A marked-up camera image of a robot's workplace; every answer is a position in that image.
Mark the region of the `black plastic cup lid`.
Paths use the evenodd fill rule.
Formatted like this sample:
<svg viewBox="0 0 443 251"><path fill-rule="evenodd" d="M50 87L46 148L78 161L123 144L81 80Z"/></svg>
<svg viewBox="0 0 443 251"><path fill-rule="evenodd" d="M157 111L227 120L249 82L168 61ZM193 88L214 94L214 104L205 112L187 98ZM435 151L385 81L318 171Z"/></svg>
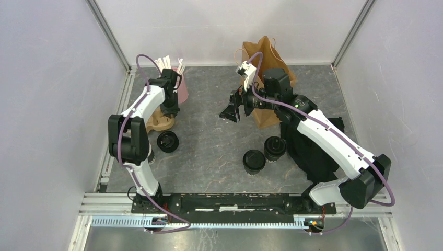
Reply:
<svg viewBox="0 0 443 251"><path fill-rule="evenodd" d="M249 165L254 164L264 164L266 163L264 154L259 150L248 150L242 158L242 163L247 163Z"/></svg>
<svg viewBox="0 0 443 251"><path fill-rule="evenodd" d="M278 136L271 136L264 142L264 152L269 152L272 154L285 154L286 142Z"/></svg>

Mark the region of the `black paper coffee cup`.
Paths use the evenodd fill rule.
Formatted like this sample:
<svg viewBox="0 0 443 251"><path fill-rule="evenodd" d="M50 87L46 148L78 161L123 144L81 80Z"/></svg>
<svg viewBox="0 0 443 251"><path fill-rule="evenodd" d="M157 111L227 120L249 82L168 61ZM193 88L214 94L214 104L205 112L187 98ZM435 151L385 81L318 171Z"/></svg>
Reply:
<svg viewBox="0 0 443 251"><path fill-rule="evenodd" d="M265 167L265 164L266 163L249 165L247 163L244 163L243 166L248 175L256 175Z"/></svg>
<svg viewBox="0 0 443 251"><path fill-rule="evenodd" d="M269 163L275 163L276 161L278 161L284 154L272 154L269 152L265 152L264 153L264 157L266 159L267 162Z"/></svg>

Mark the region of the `brown paper bag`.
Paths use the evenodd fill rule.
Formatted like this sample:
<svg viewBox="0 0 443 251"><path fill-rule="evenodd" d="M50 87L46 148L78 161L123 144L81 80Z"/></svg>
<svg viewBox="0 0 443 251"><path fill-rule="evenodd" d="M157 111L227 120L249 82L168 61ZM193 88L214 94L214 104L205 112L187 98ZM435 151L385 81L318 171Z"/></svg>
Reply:
<svg viewBox="0 0 443 251"><path fill-rule="evenodd" d="M257 56L252 60L252 64L259 70L257 76L258 90L264 90L263 73L271 68L282 68L288 74L291 87L295 86L296 76L289 69L287 64L282 60L279 53L276 51L274 44L269 37L263 36L257 43L245 41L242 43L242 61L247 61L255 53L262 52L263 60L260 69L258 69L258 63L260 57ZM276 116L273 110L261 110L254 109L252 116L259 129L270 127L280 123L279 118Z"/></svg>

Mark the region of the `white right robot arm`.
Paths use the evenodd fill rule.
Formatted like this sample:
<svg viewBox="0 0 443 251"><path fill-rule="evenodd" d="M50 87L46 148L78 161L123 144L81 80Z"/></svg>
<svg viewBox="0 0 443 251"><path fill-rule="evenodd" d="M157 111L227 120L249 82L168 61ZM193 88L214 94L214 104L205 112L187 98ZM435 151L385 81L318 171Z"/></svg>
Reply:
<svg viewBox="0 0 443 251"><path fill-rule="evenodd" d="M294 93L282 68L266 70L263 87L255 81L254 66L240 66L236 72L243 83L231 92L220 117L239 122L240 106L246 116L258 109L277 115L286 152L312 183L301 200L306 212L316 213L332 202L362 209L388 187L391 159L359 146L344 133L341 118L327 118L308 97Z"/></svg>

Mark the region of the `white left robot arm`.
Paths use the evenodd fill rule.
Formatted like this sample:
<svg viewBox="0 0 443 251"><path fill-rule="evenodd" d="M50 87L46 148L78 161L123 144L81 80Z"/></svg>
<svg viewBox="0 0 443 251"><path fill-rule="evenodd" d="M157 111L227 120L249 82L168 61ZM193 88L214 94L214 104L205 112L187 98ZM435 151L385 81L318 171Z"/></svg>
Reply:
<svg viewBox="0 0 443 251"><path fill-rule="evenodd" d="M108 119L108 149L112 157L127 169L135 184L137 194L145 196L144 206L151 213L164 207L159 196L160 184L150 168L148 159L153 154L146 130L147 120L157 108L166 117L179 112L176 84L181 75L172 69L163 69L158 78L147 81L141 94L124 112Z"/></svg>

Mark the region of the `white wrapped straws bundle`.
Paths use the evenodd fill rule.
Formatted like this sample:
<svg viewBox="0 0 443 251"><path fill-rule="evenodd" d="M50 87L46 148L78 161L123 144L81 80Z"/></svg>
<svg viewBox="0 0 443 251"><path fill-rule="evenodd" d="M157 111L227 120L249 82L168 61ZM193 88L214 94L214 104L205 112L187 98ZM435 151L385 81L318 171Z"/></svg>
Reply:
<svg viewBox="0 0 443 251"><path fill-rule="evenodd" d="M172 69L175 70L179 75L183 75L185 71L185 63L183 58L171 58L169 55L166 55L162 58L154 59L154 63L159 68L160 72L164 69Z"/></svg>

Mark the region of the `pink straw holder cup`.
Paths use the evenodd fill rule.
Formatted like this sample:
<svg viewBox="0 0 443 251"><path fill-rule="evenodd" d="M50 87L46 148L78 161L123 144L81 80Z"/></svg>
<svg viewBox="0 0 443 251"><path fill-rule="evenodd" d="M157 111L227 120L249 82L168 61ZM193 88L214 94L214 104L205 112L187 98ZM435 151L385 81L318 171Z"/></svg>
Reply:
<svg viewBox="0 0 443 251"><path fill-rule="evenodd" d="M188 99L189 93L188 93L188 89L186 86L184 75L182 75L182 81L181 81L180 87L178 88L177 92L178 92L179 104L186 102L186 100Z"/></svg>

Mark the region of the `brown cardboard cup carrier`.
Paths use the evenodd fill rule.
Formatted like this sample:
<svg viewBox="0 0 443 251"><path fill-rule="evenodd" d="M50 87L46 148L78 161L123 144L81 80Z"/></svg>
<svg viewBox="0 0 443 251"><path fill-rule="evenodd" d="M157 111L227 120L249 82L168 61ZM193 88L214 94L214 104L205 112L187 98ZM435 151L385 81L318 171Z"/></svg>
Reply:
<svg viewBox="0 0 443 251"><path fill-rule="evenodd" d="M173 127L175 123L174 117L167 117L163 115L160 107L157 107L152 116L148 119L146 123L146 131L166 131Z"/></svg>

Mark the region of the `stack of black lids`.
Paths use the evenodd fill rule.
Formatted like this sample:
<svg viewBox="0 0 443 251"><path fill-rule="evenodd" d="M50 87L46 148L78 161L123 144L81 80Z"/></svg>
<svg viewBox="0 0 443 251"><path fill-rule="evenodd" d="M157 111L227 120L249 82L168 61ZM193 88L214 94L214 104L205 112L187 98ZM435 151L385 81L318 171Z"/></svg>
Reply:
<svg viewBox="0 0 443 251"><path fill-rule="evenodd" d="M172 131L164 131L157 138L157 146L165 153L174 152L179 143L179 138Z"/></svg>

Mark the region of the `stack of paper cups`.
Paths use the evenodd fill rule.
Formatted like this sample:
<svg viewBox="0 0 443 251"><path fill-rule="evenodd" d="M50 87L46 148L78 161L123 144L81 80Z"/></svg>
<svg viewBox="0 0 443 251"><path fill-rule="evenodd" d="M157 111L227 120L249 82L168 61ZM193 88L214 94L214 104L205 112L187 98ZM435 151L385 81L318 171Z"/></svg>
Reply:
<svg viewBox="0 0 443 251"><path fill-rule="evenodd" d="M151 145L149 145L147 161L149 164L152 164L155 161L155 153Z"/></svg>

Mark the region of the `black cloth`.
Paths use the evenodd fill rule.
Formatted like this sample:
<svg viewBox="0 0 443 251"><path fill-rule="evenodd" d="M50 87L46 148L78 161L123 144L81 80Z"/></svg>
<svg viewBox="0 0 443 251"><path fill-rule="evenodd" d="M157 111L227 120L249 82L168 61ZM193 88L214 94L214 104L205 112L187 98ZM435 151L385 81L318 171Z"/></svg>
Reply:
<svg viewBox="0 0 443 251"><path fill-rule="evenodd" d="M287 153L314 184L337 179L339 165L318 144L296 130L294 124L280 123Z"/></svg>

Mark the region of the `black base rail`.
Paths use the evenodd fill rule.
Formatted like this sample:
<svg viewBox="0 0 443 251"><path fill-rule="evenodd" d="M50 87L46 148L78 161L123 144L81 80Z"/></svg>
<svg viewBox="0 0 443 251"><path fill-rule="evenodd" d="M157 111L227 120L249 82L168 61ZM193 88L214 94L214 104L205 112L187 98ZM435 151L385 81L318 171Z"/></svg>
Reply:
<svg viewBox="0 0 443 251"><path fill-rule="evenodd" d="M296 215L336 214L334 203L319 206L298 193L164 193L154 202L136 194L131 212L160 214L166 223L292 223Z"/></svg>

